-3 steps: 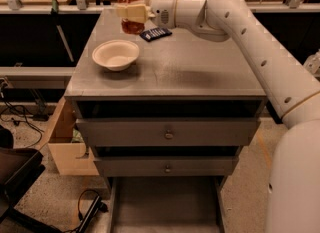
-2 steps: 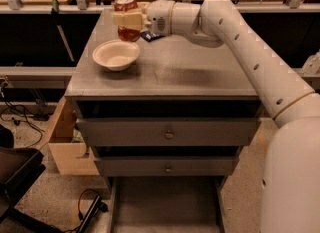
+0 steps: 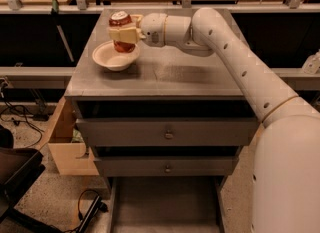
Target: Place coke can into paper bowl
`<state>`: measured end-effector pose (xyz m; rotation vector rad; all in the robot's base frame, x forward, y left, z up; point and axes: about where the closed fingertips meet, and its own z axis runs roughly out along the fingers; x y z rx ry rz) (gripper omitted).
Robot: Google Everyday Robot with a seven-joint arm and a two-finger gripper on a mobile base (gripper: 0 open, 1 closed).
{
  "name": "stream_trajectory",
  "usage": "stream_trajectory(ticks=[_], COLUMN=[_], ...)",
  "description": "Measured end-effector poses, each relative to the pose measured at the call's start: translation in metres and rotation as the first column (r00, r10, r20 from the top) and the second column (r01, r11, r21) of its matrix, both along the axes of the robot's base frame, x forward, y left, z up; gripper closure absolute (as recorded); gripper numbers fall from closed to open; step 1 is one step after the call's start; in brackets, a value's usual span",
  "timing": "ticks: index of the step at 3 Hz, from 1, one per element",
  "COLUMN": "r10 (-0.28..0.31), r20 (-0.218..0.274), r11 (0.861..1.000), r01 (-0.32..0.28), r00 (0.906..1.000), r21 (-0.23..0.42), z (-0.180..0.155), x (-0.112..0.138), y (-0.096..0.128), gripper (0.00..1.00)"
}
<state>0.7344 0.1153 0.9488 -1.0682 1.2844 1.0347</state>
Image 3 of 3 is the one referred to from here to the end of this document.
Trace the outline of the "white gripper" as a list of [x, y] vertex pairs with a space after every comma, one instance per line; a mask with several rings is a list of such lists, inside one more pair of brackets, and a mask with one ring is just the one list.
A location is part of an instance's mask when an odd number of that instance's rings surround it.
[[165, 21], [164, 13], [151, 13], [148, 15], [134, 14], [131, 16], [136, 27], [109, 28], [109, 37], [114, 41], [136, 44], [143, 40], [150, 47], [163, 47], [165, 45]]

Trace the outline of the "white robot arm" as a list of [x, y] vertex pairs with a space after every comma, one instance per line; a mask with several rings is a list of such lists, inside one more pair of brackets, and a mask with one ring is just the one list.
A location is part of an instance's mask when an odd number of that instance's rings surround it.
[[320, 233], [320, 114], [239, 39], [222, 15], [192, 17], [124, 11], [109, 18], [121, 43], [212, 50], [220, 57], [264, 130], [253, 169], [252, 233]]

